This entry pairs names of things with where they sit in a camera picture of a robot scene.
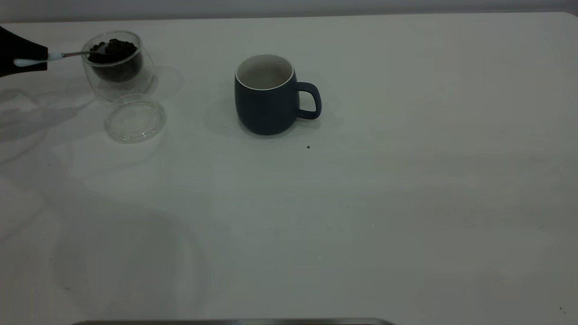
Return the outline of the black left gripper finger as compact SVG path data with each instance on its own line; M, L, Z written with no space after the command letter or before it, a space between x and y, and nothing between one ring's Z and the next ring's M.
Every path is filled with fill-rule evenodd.
M24 39L7 29L0 27L0 59L13 61L16 58L28 60L47 60L48 48Z
M12 61L2 62L0 64L0 77L6 77L14 74L22 74L27 72L46 71L47 63L42 62L31 66L19 67L13 64Z

